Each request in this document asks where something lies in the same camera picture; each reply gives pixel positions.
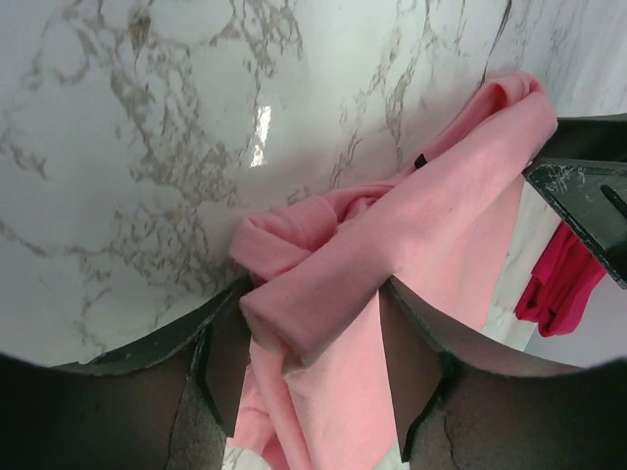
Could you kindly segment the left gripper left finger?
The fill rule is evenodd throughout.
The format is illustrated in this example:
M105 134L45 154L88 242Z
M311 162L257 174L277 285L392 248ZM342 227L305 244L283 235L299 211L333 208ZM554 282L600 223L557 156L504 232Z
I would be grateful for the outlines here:
M218 469L234 433L250 330L240 278L88 363L1 358L5 469Z

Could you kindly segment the red t-shirt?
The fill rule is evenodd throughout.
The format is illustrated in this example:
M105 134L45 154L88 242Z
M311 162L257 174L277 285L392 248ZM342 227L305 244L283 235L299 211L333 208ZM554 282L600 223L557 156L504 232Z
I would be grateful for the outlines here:
M535 264L514 314L519 320L535 322L543 337L570 334L605 275L584 243L561 223Z

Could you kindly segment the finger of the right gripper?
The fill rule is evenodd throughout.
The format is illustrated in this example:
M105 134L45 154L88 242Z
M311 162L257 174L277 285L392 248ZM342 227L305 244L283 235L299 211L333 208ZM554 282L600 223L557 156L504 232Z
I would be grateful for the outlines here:
M626 287L626 116L561 117L525 180Z

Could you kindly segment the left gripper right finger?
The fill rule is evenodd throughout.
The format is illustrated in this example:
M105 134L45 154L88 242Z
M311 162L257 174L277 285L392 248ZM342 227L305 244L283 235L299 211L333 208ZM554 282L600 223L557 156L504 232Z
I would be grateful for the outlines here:
M579 368L496 342L401 282L379 292L401 457L413 469L622 469L626 362Z

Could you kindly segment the light pink t-shirt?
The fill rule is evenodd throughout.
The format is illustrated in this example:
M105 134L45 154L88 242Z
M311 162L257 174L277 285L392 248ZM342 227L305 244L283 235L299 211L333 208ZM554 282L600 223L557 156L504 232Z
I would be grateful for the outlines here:
M512 238L522 171L556 130L541 83L484 84L397 175L250 215L229 252L254 289L229 444L273 469L372 469L396 440L378 289L397 277L482 328Z

